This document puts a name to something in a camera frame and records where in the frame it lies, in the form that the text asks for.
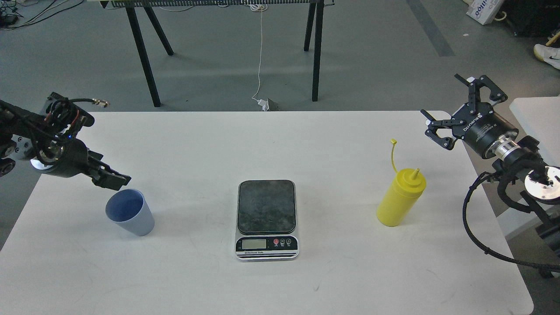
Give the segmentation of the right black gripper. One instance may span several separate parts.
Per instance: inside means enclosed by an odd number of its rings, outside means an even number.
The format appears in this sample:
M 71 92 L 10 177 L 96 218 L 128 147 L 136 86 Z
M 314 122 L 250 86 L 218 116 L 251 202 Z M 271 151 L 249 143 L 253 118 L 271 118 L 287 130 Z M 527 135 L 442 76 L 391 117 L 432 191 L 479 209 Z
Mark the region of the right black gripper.
M 504 159 L 515 147 L 519 129 L 494 111 L 494 106 L 508 100 L 507 94 L 488 76 L 463 78 L 456 73 L 455 78 L 468 88 L 467 102 L 450 119 L 436 120 L 428 111 L 422 109 L 427 121 L 424 134 L 442 148 L 451 151 L 456 141 L 463 140 L 482 159 L 494 156 Z M 483 89 L 490 92 L 489 101 L 481 100 Z M 440 137 L 440 130 L 450 130 L 451 136 Z

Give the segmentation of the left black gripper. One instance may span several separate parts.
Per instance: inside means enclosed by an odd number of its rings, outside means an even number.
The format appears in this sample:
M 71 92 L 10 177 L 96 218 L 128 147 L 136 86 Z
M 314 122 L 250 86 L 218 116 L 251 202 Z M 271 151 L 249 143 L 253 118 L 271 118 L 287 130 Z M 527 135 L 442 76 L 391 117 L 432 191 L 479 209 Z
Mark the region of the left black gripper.
M 103 155 L 89 150 L 79 139 L 58 150 L 58 159 L 46 165 L 38 159 L 31 159 L 32 167 L 39 173 L 55 177 L 70 178 L 77 174 L 85 174 L 92 178 L 92 183 L 98 187 L 114 191 L 127 186 L 132 179 L 121 174 L 102 161 Z

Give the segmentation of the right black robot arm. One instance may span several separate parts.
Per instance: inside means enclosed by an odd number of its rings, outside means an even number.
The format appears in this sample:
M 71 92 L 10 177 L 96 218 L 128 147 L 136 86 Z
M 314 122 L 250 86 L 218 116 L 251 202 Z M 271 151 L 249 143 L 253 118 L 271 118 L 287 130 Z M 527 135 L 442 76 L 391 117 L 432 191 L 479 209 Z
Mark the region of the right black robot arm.
M 505 102 L 506 93 L 488 76 L 455 78 L 468 88 L 468 99 L 449 119 L 437 120 L 426 110 L 427 137 L 450 151 L 456 141 L 463 141 L 482 159 L 494 159 L 493 173 L 485 171 L 469 187 L 462 206 L 462 221 L 471 241 L 486 255 L 537 269 L 543 277 L 559 275 L 558 264 L 536 263 L 513 259 L 484 245 L 472 232 L 467 221 L 467 206 L 474 191 L 483 182 L 497 182 L 497 195 L 509 208 L 536 214 L 541 224 L 538 236 L 559 254 L 559 217 L 553 217 L 544 205 L 559 204 L 559 167 L 546 163 L 539 152 L 539 141 L 532 136 L 518 139 L 519 129 L 504 119 L 494 106 Z

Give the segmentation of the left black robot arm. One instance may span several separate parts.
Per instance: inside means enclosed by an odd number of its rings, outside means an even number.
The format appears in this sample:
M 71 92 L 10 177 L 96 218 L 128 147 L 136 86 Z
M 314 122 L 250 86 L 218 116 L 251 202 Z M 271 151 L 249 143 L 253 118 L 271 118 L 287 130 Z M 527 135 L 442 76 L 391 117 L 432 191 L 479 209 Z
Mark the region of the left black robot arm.
M 78 102 L 109 105 L 99 98 L 67 98 L 56 92 L 46 98 L 40 113 L 2 101 L 1 175 L 10 173 L 17 160 L 28 160 L 42 174 L 61 178 L 84 174 L 94 185 L 114 191 L 126 186 L 130 176 L 112 169 L 102 154 L 78 139 L 78 132 L 95 122 Z

